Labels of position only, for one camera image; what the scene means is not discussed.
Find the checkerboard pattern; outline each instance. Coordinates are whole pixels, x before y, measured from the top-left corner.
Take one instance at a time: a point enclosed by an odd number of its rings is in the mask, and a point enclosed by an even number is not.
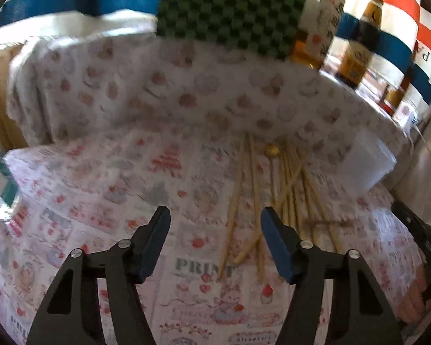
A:
[[[287,58],[305,0],[161,0],[157,35]]]

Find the wooden stick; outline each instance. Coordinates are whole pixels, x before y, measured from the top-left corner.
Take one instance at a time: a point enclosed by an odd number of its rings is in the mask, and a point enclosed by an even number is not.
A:
[[[290,180],[292,178],[292,162],[288,159],[288,154],[286,150],[286,146],[283,146],[284,156],[286,157],[286,172],[287,172],[287,178]],[[295,219],[295,196],[294,191],[288,196],[288,210],[289,210],[289,222],[287,225],[297,228],[297,222]]]
[[[285,147],[286,147],[286,153],[287,153],[289,161],[294,162],[294,163],[300,162],[297,155],[292,150],[292,147],[291,147],[289,141],[287,141],[287,140],[285,142]],[[301,237],[300,236],[300,232],[302,229],[302,217],[301,217],[301,209],[300,209],[301,197],[300,197],[300,192],[299,192],[299,189],[297,186],[294,186],[294,190],[292,191],[292,193],[293,193],[294,200],[295,200],[295,230],[297,231],[299,237]]]
[[[305,196],[305,207],[307,209],[307,215],[305,216],[305,221],[308,223],[308,225],[302,222],[302,232],[304,235],[306,235],[305,236],[306,238],[309,238],[313,242],[313,244],[317,245],[318,243],[315,237],[315,232],[310,224],[310,218],[313,216],[313,208],[311,207],[311,194],[309,191],[309,187],[307,185],[307,180],[305,178],[305,172],[306,170],[303,168],[301,172],[301,178],[302,178],[303,192]]]
[[[252,239],[250,239],[247,244],[246,247],[244,249],[242,249],[239,254],[238,257],[236,257],[233,260],[233,264],[235,266],[238,266],[242,261],[244,261],[244,259],[249,255],[249,253],[252,251],[252,249],[255,248],[255,246],[257,245],[258,241],[260,240],[260,238],[263,236],[262,231],[256,231],[254,234],[254,237]]]
[[[254,138],[249,134],[249,151],[251,152],[251,177],[252,177],[252,192],[254,194],[254,214],[255,214],[255,227],[257,231],[261,232],[260,226],[260,190],[259,181],[257,178],[257,160],[255,159]],[[257,273],[259,282],[263,282],[264,274],[264,243],[259,239],[257,244]]]
[[[274,206],[275,203],[275,187],[274,187],[274,167],[273,167],[273,158],[269,159],[270,161],[270,203],[271,206]]]
[[[303,153],[298,151],[299,157],[303,159]],[[338,234],[334,228],[333,225],[331,225],[331,219],[332,217],[329,214],[329,211],[327,210],[327,207],[325,207],[321,201],[319,192],[316,190],[316,187],[314,185],[314,182],[312,181],[310,174],[307,170],[304,170],[305,172],[305,180],[307,181],[308,186],[311,189],[311,192],[314,195],[314,198],[316,199],[316,204],[318,205],[318,209],[320,210],[321,216],[323,217],[323,220],[325,223],[327,223],[327,228],[329,230],[329,236],[332,241],[332,244],[334,245],[334,249],[337,253],[343,253],[343,248],[340,243],[340,239],[338,237]]]
[[[279,165],[281,168],[281,172],[279,173],[279,175],[281,176],[281,192],[286,188],[286,181],[288,180],[288,175],[286,174],[286,170],[287,170],[286,169],[286,162],[287,162],[286,156],[283,154],[283,150],[280,148],[280,150],[279,150]],[[281,211],[281,221],[283,222],[283,224],[285,224],[287,226],[289,224],[289,221],[288,221],[289,211],[288,211],[287,202],[284,204],[283,208],[280,211]]]
[[[314,219],[311,221],[311,223],[313,225],[333,225],[333,226],[338,226],[340,228],[352,228],[352,227],[354,227],[354,222],[350,218],[342,219],[341,221],[333,220],[330,222],[327,222],[324,220],[319,220],[319,219]]]
[[[275,207],[276,209],[280,209],[281,208],[281,206],[283,205],[283,202],[287,198],[287,195],[289,193],[291,193],[292,188],[294,187],[295,182],[297,181],[297,178],[298,178],[298,176],[300,174],[300,171],[302,169],[303,163],[304,163],[303,160],[299,161],[299,163],[297,164],[297,166],[295,168],[294,174],[292,175],[291,180],[289,180],[286,183],[286,187],[283,190],[281,190],[281,193],[279,194],[279,197],[278,197],[278,201],[276,202],[276,207]]]
[[[243,140],[239,147],[238,165],[236,168],[236,179],[235,179],[235,185],[233,187],[233,193],[230,198],[230,204],[227,212],[225,244],[222,250],[221,260],[218,266],[219,269],[217,271],[217,280],[220,280],[222,278],[223,272],[225,270],[225,265],[229,254],[230,241],[232,239],[233,229],[235,227],[236,214],[238,213],[238,204],[239,204],[239,197],[241,194],[241,184],[243,180],[243,169],[244,169],[244,161],[245,161],[245,145],[246,145],[246,136],[243,137]]]

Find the small round object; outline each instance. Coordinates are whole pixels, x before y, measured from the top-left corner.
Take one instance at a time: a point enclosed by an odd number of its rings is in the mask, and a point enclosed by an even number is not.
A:
[[[313,247],[313,243],[308,239],[303,239],[300,241],[300,246],[304,249],[311,249]]]
[[[123,239],[118,242],[118,247],[121,249],[129,248],[130,245],[131,245],[131,240],[129,239]]]
[[[70,256],[72,258],[78,258],[81,257],[81,255],[83,254],[83,251],[81,249],[74,249],[70,252]]]
[[[268,158],[275,158],[279,156],[279,146],[277,144],[268,143],[265,147],[265,155]]]
[[[351,249],[348,252],[348,255],[350,256],[350,258],[353,258],[353,259],[358,259],[361,256],[361,254],[359,254],[359,252],[357,250],[354,250],[354,249]]]

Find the white plastic container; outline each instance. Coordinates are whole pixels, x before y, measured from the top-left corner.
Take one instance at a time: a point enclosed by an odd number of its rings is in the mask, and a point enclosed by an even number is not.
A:
[[[396,158],[377,135],[362,129],[338,168],[343,186],[354,199],[366,194],[394,169]]]

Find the floral tablecloth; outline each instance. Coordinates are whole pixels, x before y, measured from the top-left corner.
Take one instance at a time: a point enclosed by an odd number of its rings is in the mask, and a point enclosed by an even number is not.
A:
[[[155,119],[8,153],[22,189],[18,215],[0,223],[0,322],[13,339],[25,342],[49,284],[72,249],[107,249],[131,237],[158,205],[166,205],[170,233],[154,274],[138,287],[157,343],[274,343],[294,287],[278,277],[269,252],[262,284],[254,253],[238,267],[229,263],[225,280],[215,280],[240,141],[237,134]],[[269,161],[262,154],[264,144],[255,142],[266,206]],[[254,229],[248,167],[230,258]],[[392,197],[379,184],[353,201],[328,162],[311,157],[308,169],[335,219],[348,221],[338,228],[344,248],[361,251],[395,309],[422,261],[412,237],[389,210]],[[318,244],[329,248],[321,227]],[[107,343],[115,344],[104,280],[99,297]],[[324,342],[330,299],[331,282],[324,292],[316,344]]]
[[[213,43],[156,37],[153,25],[89,39],[40,39],[12,62],[7,112],[30,146],[109,130],[145,115],[287,135],[342,161],[361,128],[401,159],[404,131],[323,73]]]

